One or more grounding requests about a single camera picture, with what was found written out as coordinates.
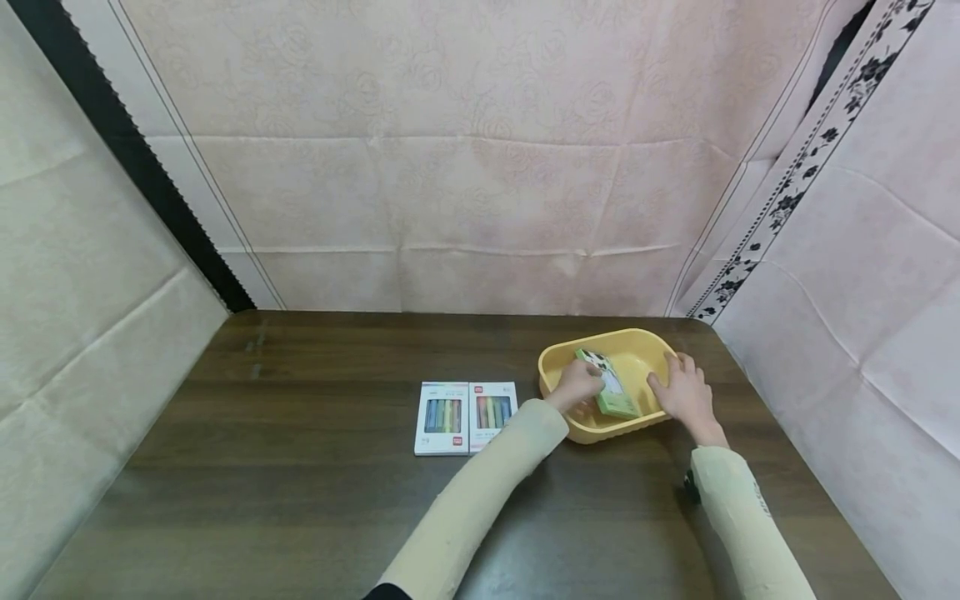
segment beige fabric wall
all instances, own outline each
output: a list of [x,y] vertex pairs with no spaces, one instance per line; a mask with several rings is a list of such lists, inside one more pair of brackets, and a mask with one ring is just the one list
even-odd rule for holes
[[65,6],[130,106],[129,44],[156,70],[177,124],[141,129],[255,297],[238,255],[279,307],[656,315],[863,0],[95,4]]
[[[775,194],[789,221],[721,260],[734,284],[759,263],[693,315],[722,309],[721,336],[907,600],[960,598],[960,3],[938,0],[903,45],[930,4],[876,3],[837,106],[822,116],[831,83],[761,185],[758,204]],[[814,167],[793,214],[777,209],[771,190]]]
[[0,597],[24,594],[226,317],[0,2]]

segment black frame edge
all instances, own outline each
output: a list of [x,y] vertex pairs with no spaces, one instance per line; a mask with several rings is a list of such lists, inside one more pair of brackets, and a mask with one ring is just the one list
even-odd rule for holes
[[256,308],[167,175],[60,0],[8,0],[93,128],[231,312]]

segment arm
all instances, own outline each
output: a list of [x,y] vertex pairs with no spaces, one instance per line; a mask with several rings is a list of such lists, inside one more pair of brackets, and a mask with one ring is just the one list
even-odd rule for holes
[[648,382],[669,415],[686,426],[698,447],[693,477],[701,501],[727,548],[736,580],[746,600],[815,598],[793,553],[780,535],[760,495],[747,462],[730,450],[723,428],[713,416],[713,393],[693,359],[667,356],[670,385],[654,373]]
[[592,366],[574,361],[546,400],[524,402],[437,496],[379,584],[392,584],[413,600],[452,598],[516,485],[566,437],[562,413],[603,388],[595,374]]

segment green box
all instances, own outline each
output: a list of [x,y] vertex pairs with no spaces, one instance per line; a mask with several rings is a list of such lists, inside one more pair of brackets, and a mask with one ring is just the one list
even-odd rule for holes
[[620,384],[620,378],[616,376],[613,370],[613,363],[609,358],[599,352],[592,352],[585,348],[577,348],[574,351],[577,358],[585,360],[599,369],[604,382],[603,391],[597,395],[597,407],[600,412],[608,417],[618,419],[639,419],[640,411],[636,404],[630,398],[630,395],[623,391],[623,385]]

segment black floral border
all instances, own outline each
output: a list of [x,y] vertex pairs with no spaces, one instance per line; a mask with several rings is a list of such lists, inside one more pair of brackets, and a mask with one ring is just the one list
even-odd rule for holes
[[777,239],[790,215],[935,1],[891,0],[776,190],[751,223],[733,256],[687,311],[688,318],[713,324],[720,316]]

